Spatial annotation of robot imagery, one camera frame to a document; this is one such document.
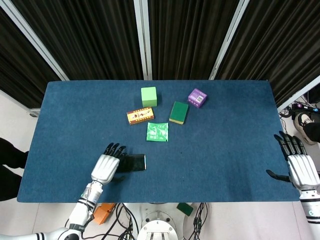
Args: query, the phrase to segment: smartphone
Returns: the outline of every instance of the smartphone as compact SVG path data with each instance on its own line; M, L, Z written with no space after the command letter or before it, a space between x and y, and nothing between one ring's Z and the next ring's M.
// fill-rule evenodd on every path
M138 172L146 169L146 155L126 155L122 160L120 160L116 173Z

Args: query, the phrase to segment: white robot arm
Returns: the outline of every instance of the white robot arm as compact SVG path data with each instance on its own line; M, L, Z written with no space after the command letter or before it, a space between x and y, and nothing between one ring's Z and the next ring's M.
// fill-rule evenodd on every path
M320 239L320 178L315 163L307 154L302 141L296 136L290 136L280 131L281 138L274 135L281 146L282 153L287 162L289 176L278 175L271 170L266 172L274 179L292 183L300 192L306 219L315 240Z
M119 165L120 159L126 153L122 151L126 148L121 146L117 149L119 143L110 143L104 153L98 159L92 173L92 182L89 183L80 199L75 205L70 217L69 228L59 228L49 233L34 233L24 236L6 236L0 235L1 240L79 240L81 233L85 231L87 224L93 217L93 212L98 199L103 192L103 185L108 184L114 177Z

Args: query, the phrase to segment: shoe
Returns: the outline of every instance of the shoe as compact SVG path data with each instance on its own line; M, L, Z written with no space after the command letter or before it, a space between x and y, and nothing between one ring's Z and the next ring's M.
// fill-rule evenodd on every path
M293 125L295 129L298 130L298 132L301 133L304 141L309 145L315 145L317 144L315 141L312 141L307 134L304 131L304 126L309 123L313 123L314 121L310 119L310 117L307 114L299 113L297 116L295 116L295 119L293 121Z

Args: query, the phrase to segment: green cube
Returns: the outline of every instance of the green cube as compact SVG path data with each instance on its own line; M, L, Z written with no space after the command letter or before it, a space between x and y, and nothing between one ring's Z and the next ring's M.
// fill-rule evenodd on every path
M141 88L141 99L142 106L146 107L156 107L157 106L157 90L155 86L152 87L142 87Z

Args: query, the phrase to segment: small purple box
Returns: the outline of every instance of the small purple box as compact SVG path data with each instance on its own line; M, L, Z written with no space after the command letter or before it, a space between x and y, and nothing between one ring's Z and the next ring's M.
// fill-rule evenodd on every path
M207 94L203 93L197 88L193 89L193 91L188 96L188 102L196 106L197 108L200 108L202 104L204 104L206 99L207 99Z

